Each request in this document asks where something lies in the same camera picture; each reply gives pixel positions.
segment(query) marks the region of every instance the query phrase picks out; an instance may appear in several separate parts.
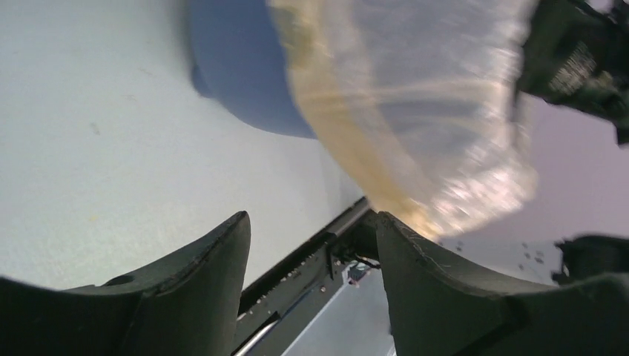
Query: white surface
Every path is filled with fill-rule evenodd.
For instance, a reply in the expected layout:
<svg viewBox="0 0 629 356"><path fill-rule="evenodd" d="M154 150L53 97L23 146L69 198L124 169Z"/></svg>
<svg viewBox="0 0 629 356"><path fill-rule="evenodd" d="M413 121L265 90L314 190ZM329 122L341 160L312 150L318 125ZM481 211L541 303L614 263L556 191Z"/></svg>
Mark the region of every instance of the white surface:
<svg viewBox="0 0 629 356"><path fill-rule="evenodd" d="M239 210L246 285L361 194L192 88L185 0L0 1L0 274L100 284Z"/></svg>

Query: transparent plastic bag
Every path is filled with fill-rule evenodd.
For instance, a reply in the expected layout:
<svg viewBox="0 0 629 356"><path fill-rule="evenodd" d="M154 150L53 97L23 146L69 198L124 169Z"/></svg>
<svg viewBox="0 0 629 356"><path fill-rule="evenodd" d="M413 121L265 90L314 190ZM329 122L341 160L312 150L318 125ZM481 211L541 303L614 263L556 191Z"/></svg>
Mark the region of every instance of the transparent plastic bag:
<svg viewBox="0 0 629 356"><path fill-rule="evenodd" d="M317 138L376 211L433 240L534 194L514 87L536 3L268 0Z"/></svg>

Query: blue object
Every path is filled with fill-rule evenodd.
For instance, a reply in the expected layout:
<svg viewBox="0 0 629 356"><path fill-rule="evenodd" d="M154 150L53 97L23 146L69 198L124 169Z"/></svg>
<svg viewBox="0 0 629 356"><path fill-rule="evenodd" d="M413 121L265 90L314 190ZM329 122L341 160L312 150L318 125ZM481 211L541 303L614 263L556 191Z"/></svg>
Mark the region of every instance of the blue object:
<svg viewBox="0 0 629 356"><path fill-rule="evenodd" d="M197 91L264 131L314 137L295 107L264 0L191 0Z"/></svg>

